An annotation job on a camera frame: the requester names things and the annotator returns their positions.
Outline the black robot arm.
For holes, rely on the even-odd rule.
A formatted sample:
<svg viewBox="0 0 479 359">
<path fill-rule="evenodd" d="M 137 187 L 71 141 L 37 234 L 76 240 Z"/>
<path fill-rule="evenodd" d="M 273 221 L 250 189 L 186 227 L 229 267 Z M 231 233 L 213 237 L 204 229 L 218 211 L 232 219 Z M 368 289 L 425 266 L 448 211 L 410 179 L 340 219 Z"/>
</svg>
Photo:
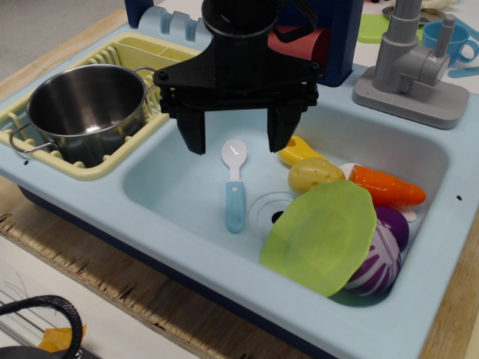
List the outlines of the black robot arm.
<svg viewBox="0 0 479 359">
<path fill-rule="evenodd" d="M 311 34 L 318 15 L 307 1 L 293 5 L 305 24 L 286 33 L 277 28 L 285 1 L 203 1 L 201 13 L 213 38 L 192 59 L 158 70 L 160 108 L 176 119 L 188 149 L 206 152 L 209 111 L 265 109 L 272 153 L 284 149 L 301 116 L 317 104 L 321 64 L 276 52 L 269 34 L 290 43 Z"/>
</svg>

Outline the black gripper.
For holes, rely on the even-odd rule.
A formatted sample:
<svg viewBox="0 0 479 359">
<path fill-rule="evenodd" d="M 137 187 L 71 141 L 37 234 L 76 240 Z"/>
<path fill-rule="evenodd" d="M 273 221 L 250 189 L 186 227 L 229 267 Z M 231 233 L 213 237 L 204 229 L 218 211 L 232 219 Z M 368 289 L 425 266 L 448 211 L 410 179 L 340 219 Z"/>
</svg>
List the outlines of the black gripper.
<svg viewBox="0 0 479 359">
<path fill-rule="evenodd" d="M 284 149 L 302 112 L 317 102 L 316 83 L 323 77 L 324 67 L 275 51 L 269 47 L 269 38 L 291 43 L 306 36 L 305 29 L 207 30 L 212 40 L 203 52 L 154 73 L 162 112 L 177 119 L 187 148 L 204 155 L 205 112 L 265 108 L 269 150 Z"/>
</svg>

